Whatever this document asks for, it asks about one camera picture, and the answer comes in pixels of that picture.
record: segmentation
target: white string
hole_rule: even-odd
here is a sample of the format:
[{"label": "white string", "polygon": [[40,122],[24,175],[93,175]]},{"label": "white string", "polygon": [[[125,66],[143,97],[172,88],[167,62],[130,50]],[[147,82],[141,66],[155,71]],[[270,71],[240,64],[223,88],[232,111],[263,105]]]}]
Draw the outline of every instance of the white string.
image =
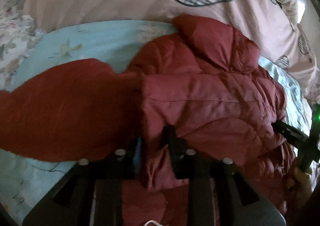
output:
[{"label": "white string", "polygon": [[150,221],[146,222],[143,226],[147,226],[149,223],[153,223],[154,225],[157,225],[157,226],[162,226],[160,223],[158,223],[154,220],[150,220]]}]

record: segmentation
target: floral blanket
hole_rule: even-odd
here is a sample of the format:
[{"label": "floral blanket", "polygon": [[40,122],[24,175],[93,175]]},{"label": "floral blanket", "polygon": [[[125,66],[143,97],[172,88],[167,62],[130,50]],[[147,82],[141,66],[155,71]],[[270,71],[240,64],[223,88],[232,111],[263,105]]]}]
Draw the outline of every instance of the floral blanket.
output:
[{"label": "floral blanket", "polygon": [[24,2],[0,0],[0,90],[8,89],[15,70],[45,33],[23,15]]}]

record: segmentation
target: wrinkled fabric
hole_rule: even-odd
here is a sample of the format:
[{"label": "wrinkled fabric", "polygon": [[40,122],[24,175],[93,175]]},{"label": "wrinkled fabric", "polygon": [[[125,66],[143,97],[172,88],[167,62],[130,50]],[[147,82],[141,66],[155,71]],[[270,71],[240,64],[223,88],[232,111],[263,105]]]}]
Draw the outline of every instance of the wrinkled fabric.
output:
[{"label": "wrinkled fabric", "polygon": [[[178,33],[147,43],[122,74],[79,60],[2,92],[0,122],[10,121],[0,131],[0,148],[46,161],[96,160],[137,136],[138,128],[143,163],[139,179],[123,183],[124,224],[182,226],[188,180],[175,179],[160,144],[162,128],[173,124],[197,152],[234,160],[285,213],[294,154],[271,126],[285,116],[282,86],[258,66],[259,48],[236,28],[188,15],[173,23]],[[23,125],[13,129],[16,124]]]}]

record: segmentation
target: red fabric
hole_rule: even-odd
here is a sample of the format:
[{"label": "red fabric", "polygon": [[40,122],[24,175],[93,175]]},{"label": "red fabric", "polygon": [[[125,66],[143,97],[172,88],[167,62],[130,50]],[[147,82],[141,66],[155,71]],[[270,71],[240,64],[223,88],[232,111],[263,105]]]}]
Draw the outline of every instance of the red fabric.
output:
[{"label": "red fabric", "polygon": [[179,32],[146,44],[124,74],[81,60],[3,95],[0,147],[46,161],[99,159],[140,128],[145,162],[140,180],[123,184],[125,225],[182,226],[188,180],[174,178],[160,147],[162,128],[173,124],[198,152],[233,159],[285,212],[293,152],[271,126],[285,114],[283,88],[258,66],[258,47],[239,30],[187,15],[173,23]]}]

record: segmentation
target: bed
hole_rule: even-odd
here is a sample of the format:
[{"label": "bed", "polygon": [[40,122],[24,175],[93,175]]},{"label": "bed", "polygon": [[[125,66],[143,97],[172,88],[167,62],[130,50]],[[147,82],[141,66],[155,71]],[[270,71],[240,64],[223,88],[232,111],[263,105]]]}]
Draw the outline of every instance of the bed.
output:
[{"label": "bed", "polygon": [[[182,13],[231,24],[261,48],[259,65],[285,89],[286,122],[308,134],[305,99],[316,58],[298,22],[296,0],[0,0],[3,30],[0,89],[62,63],[97,58],[117,73],[148,41],[176,30]],[[75,162],[47,163],[1,150],[0,202],[21,225],[24,217]]]}]

